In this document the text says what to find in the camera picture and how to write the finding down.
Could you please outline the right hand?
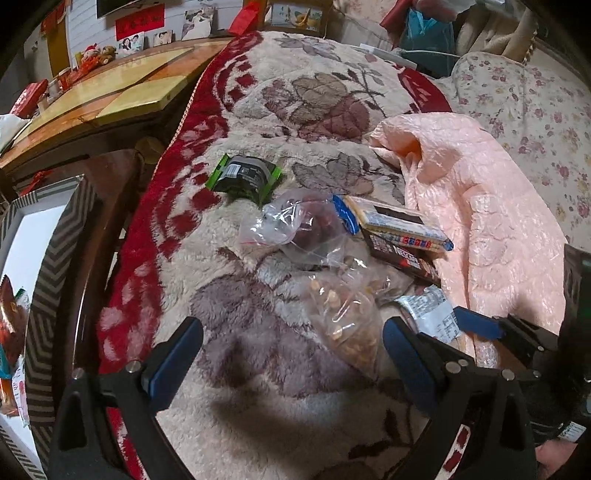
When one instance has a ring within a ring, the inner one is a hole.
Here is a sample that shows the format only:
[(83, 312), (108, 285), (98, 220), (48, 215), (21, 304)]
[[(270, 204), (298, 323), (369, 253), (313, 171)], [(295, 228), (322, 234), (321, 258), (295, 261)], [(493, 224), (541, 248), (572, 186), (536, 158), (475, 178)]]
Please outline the right hand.
[(538, 478), (549, 479), (570, 459), (579, 444), (563, 439), (548, 440), (535, 449)]

